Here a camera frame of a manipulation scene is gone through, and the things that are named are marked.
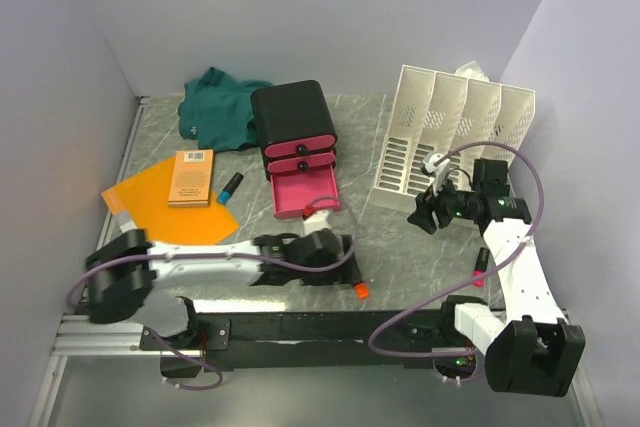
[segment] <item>orange folder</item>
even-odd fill
[[[183,245],[213,245],[238,229],[224,205],[176,209],[168,205],[175,156],[105,190],[102,198],[113,215],[128,212],[149,240]]]

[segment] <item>lavender wall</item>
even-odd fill
[[[523,150],[547,209],[536,238],[557,300],[587,335],[608,426],[640,423],[640,3],[543,0],[502,80],[537,91]],[[527,198],[533,184],[516,171]]]
[[[89,0],[138,94],[182,91],[217,66],[392,92],[403,63],[502,73],[540,0]]]
[[[0,412],[25,425],[133,95],[84,0],[0,0]]]

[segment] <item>gray marble table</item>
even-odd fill
[[[150,97],[141,104],[141,117],[126,161],[125,177],[175,154],[196,148],[196,142],[178,134],[177,107],[182,96]],[[372,205],[370,200],[382,142],[393,99],[383,95],[329,95],[327,102],[338,132],[336,178],[340,197],[358,215],[360,236],[356,257],[368,284],[370,297],[359,300],[348,286],[305,287],[292,282],[285,287],[222,286],[215,283],[176,290],[193,299],[201,312],[379,310],[410,307],[442,288],[468,279],[483,241],[476,229],[451,225],[430,236],[407,223],[406,214]],[[260,152],[216,154],[213,190],[219,192],[235,172],[245,179],[227,207],[240,228],[223,243],[261,234],[301,231],[301,222],[273,217],[270,184]],[[338,233],[352,230],[346,213],[333,216]],[[108,238],[119,234],[110,227]],[[485,287],[467,287],[491,307],[503,306],[497,278]],[[434,302],[428,308],[439,308]]]

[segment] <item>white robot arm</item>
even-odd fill
[[[282,286],[292,280],[304,285],[350,284],[360,298],[368,296],[355,256],[347,257],[351,236],[335,235],[328,211],[317,211],[303,222],[303,235],[263,235],[250,241],[219,246],[150,243],[142,230],[131,230],[87,258],[86,268],[117,258],[141,255],[91,278],[89,320],[110,324],[141,323],[164,338],[193,334],[193,303],[166,292],[173,287],[203,285]],[[278,266],[271,259],[307,266],[307,271]],[[331,270],[330,264],[343,262]]]
[[[566,394],[584,350],[584,334],[579,326],[568,324],[551,294],[535,243],[528,236],[532,219],[527,205],[511,196],[507,163],[476,160],[473,191],[459,191],[448,179],[449,160],[442,158],[441,154],[425,158],[423,172],[430,186],[416,197],[409,222],[434,234],[454,218],[471,220],[496,265],[508,261],[524,244],[520,254],[498,271],[503,315],[494,315],[481,299],[451,296],[445,301],[453,304],[450,324],[485,356],[493,390]]]

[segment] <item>black marker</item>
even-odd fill
[[[227,185],[224,186],[224,189],[222,189],[222,192],[218,195],[216,202],[222,205],[226,204],[240,185],[240,182],[242,182],[242,179],[244,179],[244,175],[240,172],[236,172],[233,177],[231,177],[231,180],[227,182]]]
[[[489,265],[489,249],[486,247],[480,248],[480,252],[478,252],[478,258],[476,259],[476,267],[473,269],[473,276],[477,277],[480,274],[484,274],[487,271],[487,266]],[[484,285],[484,280],[476,280],[473,285],[478,287],[482,287]]]

